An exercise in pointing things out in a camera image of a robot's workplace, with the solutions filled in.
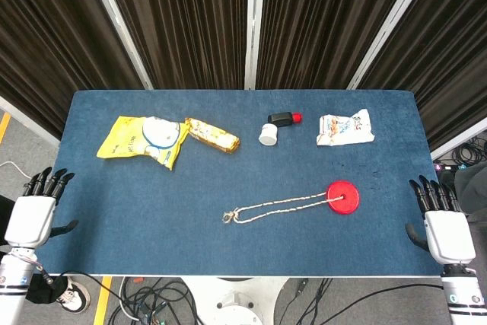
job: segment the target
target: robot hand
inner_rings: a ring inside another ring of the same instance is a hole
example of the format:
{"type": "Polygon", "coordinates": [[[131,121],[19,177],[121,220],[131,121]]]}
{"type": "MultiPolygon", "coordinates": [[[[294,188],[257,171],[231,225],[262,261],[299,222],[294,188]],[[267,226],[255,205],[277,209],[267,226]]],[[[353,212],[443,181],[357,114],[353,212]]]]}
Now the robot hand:
{"type": "Polygon", "coordinates": [[[476,272],[466,267],[475,258],[466,217],[452,190],[422,175],[419,180],[423,187],[414,180],[409,183],[418,200],[427,240],[416,234],[412,224],[406,224],[406,233],[414,245],[428,251],[444,266],[441,281],[452,324],[487,324],[487,309],[476,272]]]}
{"type": "Polygon", "coordinates": [[[5,240],[12,249],[0,263],[1,324],[12,325],[17,322],[35,268],[49,285],[53,283],[53,279],[37,261],[35,249],[44,245],[49,237],[70,232],[78,223],[74,220],[62,228],[51,228],[59,198],[65,185],[74,176],[73,173],[65,174],[66,171],[56,171],[47,183],[50,167],[36,174],[25,185],[23,196],[15,202],[5,232],[5,240]]]}

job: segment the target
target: white cap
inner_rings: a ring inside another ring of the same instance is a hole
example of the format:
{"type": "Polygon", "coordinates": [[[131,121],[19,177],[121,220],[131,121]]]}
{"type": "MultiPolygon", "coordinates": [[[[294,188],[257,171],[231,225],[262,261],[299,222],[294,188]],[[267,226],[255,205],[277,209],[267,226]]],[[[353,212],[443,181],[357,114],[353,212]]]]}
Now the white cap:
{"type": "Polygon", "coordinates": [[[266,123],[264,126],[262,126],[259,141],[265,146],[275,145],[277,142],[277,126],[273,125],[272,123],[266,123]]]}

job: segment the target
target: curtain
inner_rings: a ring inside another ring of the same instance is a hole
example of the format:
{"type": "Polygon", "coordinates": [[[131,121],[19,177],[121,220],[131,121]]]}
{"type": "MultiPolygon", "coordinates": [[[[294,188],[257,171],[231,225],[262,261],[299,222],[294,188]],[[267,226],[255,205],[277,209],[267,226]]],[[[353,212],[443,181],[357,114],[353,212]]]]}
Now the curtain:
{"type": "Polygon", "coordinates": [[[256,88],[346,88],[396,0],[264,0],[256,88]]]}
{"type": "Polygon", "coordinates": [[[487,0],[414,0],[360,88],[415,93],[431,149],[487,117],[487,0]]]}
{"type": "Polygon", "coordinates": [[[243,88],[247,0],[116,0],[155,88],[243,88]]]}
{"type": "Polygon", "coordinates": [[[76,91],[142,87],[99,0],[0,6],[0,95],[54,136],[76,91]]]}

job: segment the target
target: shoe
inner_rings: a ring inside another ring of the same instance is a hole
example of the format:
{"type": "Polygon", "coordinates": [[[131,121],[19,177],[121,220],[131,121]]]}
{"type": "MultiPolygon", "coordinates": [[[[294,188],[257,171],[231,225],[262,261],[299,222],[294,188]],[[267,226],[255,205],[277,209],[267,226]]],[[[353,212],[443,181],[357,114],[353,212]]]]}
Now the shoe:
{"type": "Polygon", "coordinates": [[[88,290],[68,277],[68,288],[57,300],[61,307],[72,314],[80,314],[90,306],[90,294],[88,290]]]}

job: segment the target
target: white bag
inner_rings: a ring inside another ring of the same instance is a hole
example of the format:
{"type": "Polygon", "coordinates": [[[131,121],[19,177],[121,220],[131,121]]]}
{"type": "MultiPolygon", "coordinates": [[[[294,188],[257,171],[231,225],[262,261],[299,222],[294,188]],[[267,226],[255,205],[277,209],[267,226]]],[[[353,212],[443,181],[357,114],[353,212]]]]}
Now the white bag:
{"type": "Polygon", "coordinates": [[[317,145],[336,146],[374,141],[371,119],[367,110],[359,110],[352,117],[327,114],[320,117],[317,145]]]}

